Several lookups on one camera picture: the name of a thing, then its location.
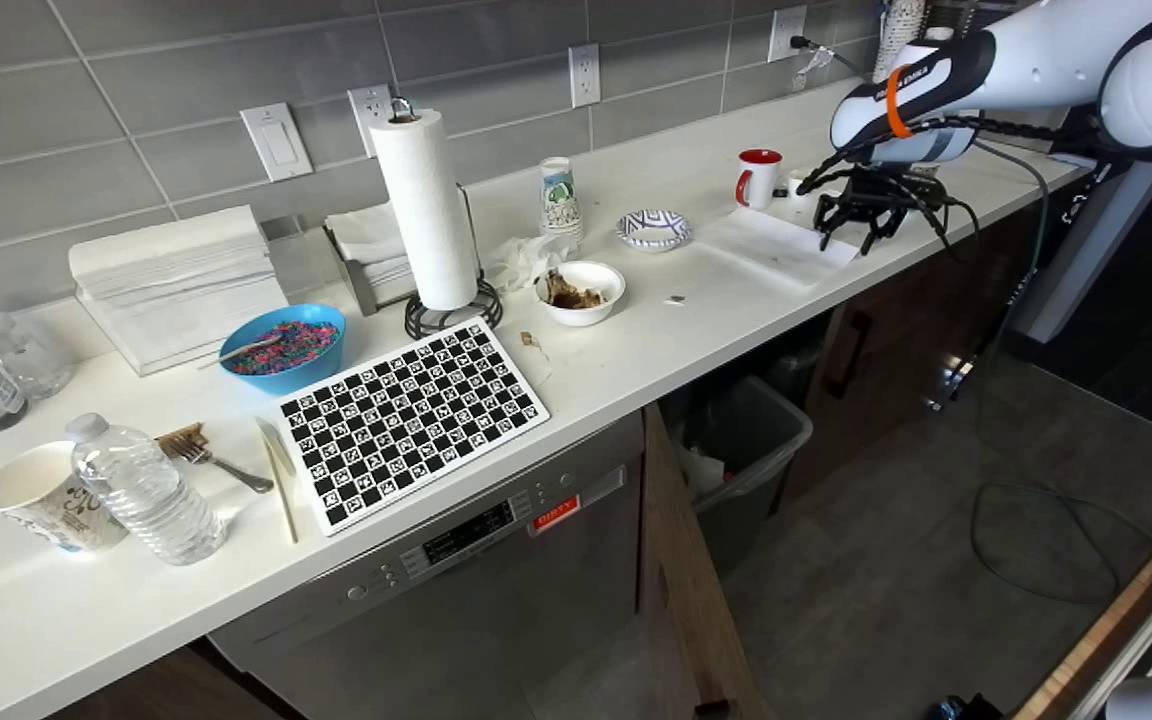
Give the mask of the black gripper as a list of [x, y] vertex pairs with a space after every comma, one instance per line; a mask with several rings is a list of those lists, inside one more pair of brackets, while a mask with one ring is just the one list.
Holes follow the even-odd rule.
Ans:
[[843, 225], [867, 225], [867, 234], [859, 242], [859, 256], [867, 256], [879, 238], [886, 238], [907, 213], [919, 213], [931, 228], [942, 228], [941, 209], [948, 205], [948, 192], [934, 176], [913, 170], [913, 166], [843, 166], [835, 195], [814, 200], [814, 230], [820, 253], [827, 253], [835, 228]]

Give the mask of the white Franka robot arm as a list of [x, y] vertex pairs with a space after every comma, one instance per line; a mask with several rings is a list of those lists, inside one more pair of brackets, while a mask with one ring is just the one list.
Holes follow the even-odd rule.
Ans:
[[942, 230], [948, 205], [919, 163], [963, 156], [985, 128], [1008, 132], [1008, 110], [1058, 110], [1045, 141], [1066, 156], [1129, 170], [1093, 195], [1054, 269], [1016, 314], [1016, 331], [1054, 340], [1119, 238], [1152, 200], [1152, 0], [1029, 0], [953, 41], [916, 41], [900, 59], [856, 84], [833, 110], [833, 156], [798, 195], [840, 180], [814, 209], [814, 228], [863, 225], [863, 248], [893, 234], [907, 213]]

